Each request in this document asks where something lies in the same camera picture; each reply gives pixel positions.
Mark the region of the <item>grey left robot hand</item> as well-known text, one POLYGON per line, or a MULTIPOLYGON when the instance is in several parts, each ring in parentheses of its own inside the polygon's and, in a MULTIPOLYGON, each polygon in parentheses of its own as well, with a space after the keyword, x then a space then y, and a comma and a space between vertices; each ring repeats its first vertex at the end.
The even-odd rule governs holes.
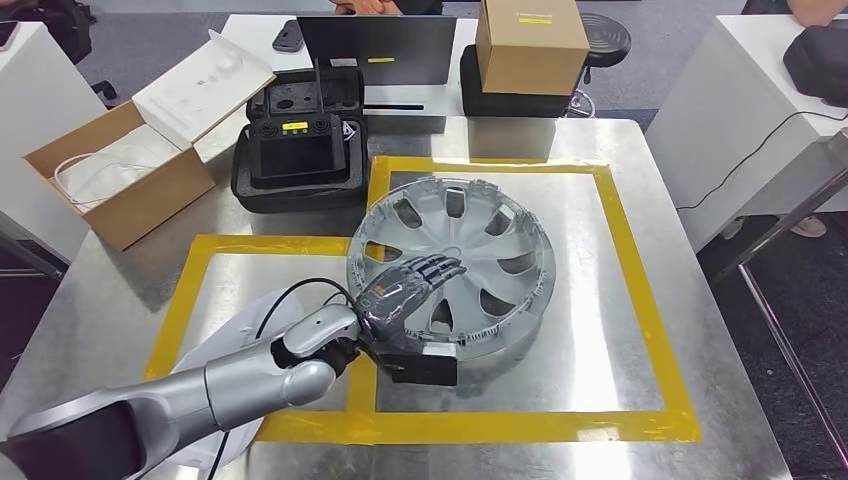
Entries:
POLYGON ((420 354, 424 342, 407 335, 406 320, 448 280, 465 272, 460 259, 443 254, 413 257, 387 268, 356 297, 361 341, 374 353, 420 354))

